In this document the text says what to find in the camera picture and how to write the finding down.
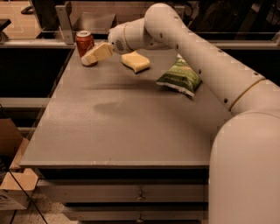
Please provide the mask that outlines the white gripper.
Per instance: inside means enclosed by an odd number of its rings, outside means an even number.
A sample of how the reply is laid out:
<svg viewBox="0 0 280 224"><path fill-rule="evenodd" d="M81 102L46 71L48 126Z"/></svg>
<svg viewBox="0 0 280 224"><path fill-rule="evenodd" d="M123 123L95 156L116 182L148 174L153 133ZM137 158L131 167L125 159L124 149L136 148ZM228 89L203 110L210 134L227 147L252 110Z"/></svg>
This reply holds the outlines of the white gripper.
<svg viewBox="0 0 280 224"><path fill-rule="evenodd" d="M116 53L131 53L144 47L144 19L119 24L109 30L108 43L102 42L81 57L81 63L92 66L100 60L105 60Z"/></svg>

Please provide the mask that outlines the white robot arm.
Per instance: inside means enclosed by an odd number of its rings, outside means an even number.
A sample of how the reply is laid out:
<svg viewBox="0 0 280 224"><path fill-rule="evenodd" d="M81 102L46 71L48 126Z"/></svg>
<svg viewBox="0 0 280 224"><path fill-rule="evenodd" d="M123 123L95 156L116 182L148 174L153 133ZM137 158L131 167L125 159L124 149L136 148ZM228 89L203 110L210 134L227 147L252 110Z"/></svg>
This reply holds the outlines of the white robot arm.
<svg viewBox="0 0 280 224"><path fill-rule="evenodd" d="M209 160L209 224L279 224L279 87L190 31L165 3L144 17L110 30L108 41L89 50L85 65L139 49L175 50L186 60L229 118L220 127Z"/></svg>

